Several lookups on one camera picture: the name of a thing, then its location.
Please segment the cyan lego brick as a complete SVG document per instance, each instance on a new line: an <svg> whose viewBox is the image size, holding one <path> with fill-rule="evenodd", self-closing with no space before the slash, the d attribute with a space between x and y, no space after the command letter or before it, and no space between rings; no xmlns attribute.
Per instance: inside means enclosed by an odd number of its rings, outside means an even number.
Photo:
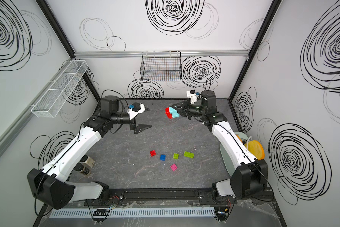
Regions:
<svg viewBox="0 0 340 227"><path fill-rule="evenodd" d="M176 113L172 113L171 116L172 116L172 118L180 117L179 113L177 113L177 112Z"/></svg>
<svg viewBox="0 0 340 227"><path fill-rule="evenodd" d="M176 113L177 110L172 108L172 107L169 107L169 113L173 114L173 113Z"/></svg>

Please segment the long red lego brick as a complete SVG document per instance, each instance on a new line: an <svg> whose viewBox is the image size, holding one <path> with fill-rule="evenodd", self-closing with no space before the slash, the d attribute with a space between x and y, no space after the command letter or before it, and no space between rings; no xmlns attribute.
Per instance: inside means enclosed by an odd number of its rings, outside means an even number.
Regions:
<svg viewBox="0 0 340 227"><path fill-rule="evenodd" d="M171 112L170 112L170 108L169 108L169 107L165 109L165 114L166 114L166 116L167 116L169 119L172 119L172 114L171 114Z"/></svg>

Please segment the long green lego brick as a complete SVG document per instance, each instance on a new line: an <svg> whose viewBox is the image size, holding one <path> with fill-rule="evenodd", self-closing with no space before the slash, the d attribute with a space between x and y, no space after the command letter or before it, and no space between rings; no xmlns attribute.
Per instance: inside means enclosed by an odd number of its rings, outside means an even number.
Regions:
<svg viewBox="0 0 340 227"><path fill-rule="evenodd" d="M185 151L184 152L184 157L193 159L194 158L194 153Z"/></svg>

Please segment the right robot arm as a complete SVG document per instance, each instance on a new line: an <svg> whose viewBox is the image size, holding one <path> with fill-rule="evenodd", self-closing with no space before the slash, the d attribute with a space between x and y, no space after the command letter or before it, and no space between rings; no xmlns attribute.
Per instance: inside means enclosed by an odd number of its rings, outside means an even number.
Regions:
<svg viewBox="0 0 340 227"><path fill-rule="evenodd" d="M166 108L168 118L199 118L204 126L220 141L225 151L223 160L234 167L230 179L214 183L218 196L232 196L242 199L263 192L268 184L268 165L258 159L234 133L227 118L217 110L213 91L197 93L187 91L187 100Z"/></svg>

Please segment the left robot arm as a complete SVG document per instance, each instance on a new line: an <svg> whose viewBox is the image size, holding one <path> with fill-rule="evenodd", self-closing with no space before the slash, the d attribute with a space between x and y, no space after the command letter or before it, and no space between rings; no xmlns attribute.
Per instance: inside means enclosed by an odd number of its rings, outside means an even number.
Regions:
<svg viewBox="0 0 340 227"><path fill-rule="evenodd" d="M83 174L89 172L89 166L84 161L88 158L86 153L114 125L128 124L135 134L151 128L151 125L136 124L136 116L149 111L144 104L135 102L129 105L127 112L122 112L119 103L117 96L102 98L99 107L84 122L75 138L48 164L28 173L28 183L35 200L56 210L75 201L93 201L100 205L108 203L109 187L106 184L99 181L72 183L69 176L74 170Z"/></svg>

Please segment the small red lego brick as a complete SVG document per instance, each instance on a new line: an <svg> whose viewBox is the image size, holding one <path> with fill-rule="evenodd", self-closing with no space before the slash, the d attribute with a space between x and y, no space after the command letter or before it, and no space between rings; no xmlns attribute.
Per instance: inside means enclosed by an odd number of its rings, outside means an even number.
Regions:
<svg viewBox="0 0 340 227"><path fill-rule="evenodd" d="M151 155L151 157L156 156L156 151L155 150L150 151L150 155Z"/></svg>

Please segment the pink lego brick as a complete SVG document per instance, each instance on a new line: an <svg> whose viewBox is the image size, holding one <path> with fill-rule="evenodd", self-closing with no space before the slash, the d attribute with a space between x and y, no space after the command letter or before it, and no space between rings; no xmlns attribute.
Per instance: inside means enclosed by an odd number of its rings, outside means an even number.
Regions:
<svg viewBox="0 0 340 227"><path fill-rule="evenodd" d="M177 165L176 165L176 164L173 164L173 165L171 165L170 168L171 168L172 171L176 171L176 170L177 170Z"/></svg>

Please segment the mint green toaster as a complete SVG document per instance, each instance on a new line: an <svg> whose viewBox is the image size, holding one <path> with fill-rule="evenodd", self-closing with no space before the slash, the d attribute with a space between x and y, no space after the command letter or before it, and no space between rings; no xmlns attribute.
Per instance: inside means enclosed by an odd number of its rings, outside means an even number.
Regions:
<svg viewBox="0 0 340 227"><path fill-rule="evenodd" d="M235 134L241 140L243 145L247 142L248 136L245 133L235 132ZM220 145L220 152L221 152L226 170L227 170L228 174L231 176L235 171L235 167L233 165L232 159L230 158L229 154L227 153L227 151L225 150L225 148L222 144Z"/></svg>

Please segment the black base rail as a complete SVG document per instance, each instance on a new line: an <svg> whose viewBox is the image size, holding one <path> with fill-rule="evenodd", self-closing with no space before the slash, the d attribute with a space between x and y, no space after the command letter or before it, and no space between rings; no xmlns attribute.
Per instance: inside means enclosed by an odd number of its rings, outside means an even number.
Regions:
<svg viewBox="0 0 340 227"><path fill-rule="evenodd" d="M217 195L212 188L106 189L105 193L107 194L107 202L96 199L85 200L84 204L95 207L125 206L134 201L185 201L193 206L237 204L237 199L234 196Z"/></svg>

